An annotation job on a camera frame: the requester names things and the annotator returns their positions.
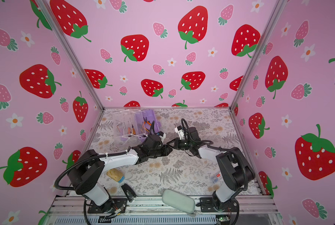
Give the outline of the large orange handled screwdriver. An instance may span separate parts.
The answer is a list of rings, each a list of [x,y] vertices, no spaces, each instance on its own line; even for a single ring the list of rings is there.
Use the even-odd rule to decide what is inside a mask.
[[[136,130],[135,130],[135,123],[136,123],[136,120],[135,119],[130,119],[130,122],[131,122],[131,132],[132,132],[132,135],[136,135]]]

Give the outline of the purple plastic tool box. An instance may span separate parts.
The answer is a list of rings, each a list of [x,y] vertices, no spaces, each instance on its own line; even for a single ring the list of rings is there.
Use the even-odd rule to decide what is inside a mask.
[[[154,125],[154,130],[152,133],[158,133],[160,131],[160,122],[157,119],[157,116],[152,109],[146,109],[146,110],[124,110],[120,112],[115,112],[113,113],[113,129],[114,129],[114,140],[118,142],[119,144],[125,144],[128,141],[133,141],[133,140],[144,140],[148,133],[144,127],[144,121],[143,118],[146,117],[151,124]],[[130,127],[131,130],[131,122],[130,119],[135,119],[135,130],[136,130],[136,135],[132,135],[132,132],[129,135],[124,134],[124,128],[126,126]],[[118,132],[116,125],[121,124],[121,133]]]

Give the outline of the orange handled long-nose pliers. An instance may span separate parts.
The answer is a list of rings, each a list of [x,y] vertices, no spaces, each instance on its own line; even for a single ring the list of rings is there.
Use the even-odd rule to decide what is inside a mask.
[[[143,124],[144,129],[147,132],[149,132],[150,129],[151,129],[151,123],[150,123],[150,121],[146,117],[143,118],[143,121],[144,121],[144,124]]]

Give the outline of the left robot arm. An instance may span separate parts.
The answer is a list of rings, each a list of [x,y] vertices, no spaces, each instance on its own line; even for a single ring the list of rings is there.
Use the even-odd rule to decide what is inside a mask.
[[[114,201],[99,184],[101,174],[118,167],[138,165],[150,158],[168,156],[173,148],[163,144],[161,138],[159,135],[150,135],[140,145],[111,154],[97,154],[94,150],[88,150],[58,176],[54,186],[58,190],[75,191],[86,200],[91,200],[102,212],[108,212],[114,207]]]

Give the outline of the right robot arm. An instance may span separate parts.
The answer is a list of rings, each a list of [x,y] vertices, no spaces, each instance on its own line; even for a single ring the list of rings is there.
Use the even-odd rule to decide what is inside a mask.
[[[173,143],[172,148],[175,150],[188,151],[191,157],[218,164],[224,183],[212,194],[215,210],[225,210],[239,193],[248,189],[249,182],[256,178],[252,166],[239,148],[213,146],[213,141],[200,139],[195,127],[178,126],[175,132],[179,137],[168,142],[168,146]]]

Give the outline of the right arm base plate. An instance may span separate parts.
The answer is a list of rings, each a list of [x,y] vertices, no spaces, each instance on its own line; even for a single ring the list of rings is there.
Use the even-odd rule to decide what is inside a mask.
[[[239,203],[236,199],[220,202],[218,198],[201,197],[196,204],[202,212],[238,212]]]

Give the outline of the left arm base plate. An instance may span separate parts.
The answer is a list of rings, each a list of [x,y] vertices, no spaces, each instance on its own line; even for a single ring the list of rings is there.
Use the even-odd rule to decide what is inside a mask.
[[[112,214],[118,210],[120,210],[118,214],[125,213],[127,203],[128,203],[127,198],[111,198],[107,200],[104,204],[102,204],[101,206],[98,206],[97,204],[95,204],[94,201],[91,201],[90,204],[88,204],[89,206],[88,213],[89,214],[93,214],[93,213]]]

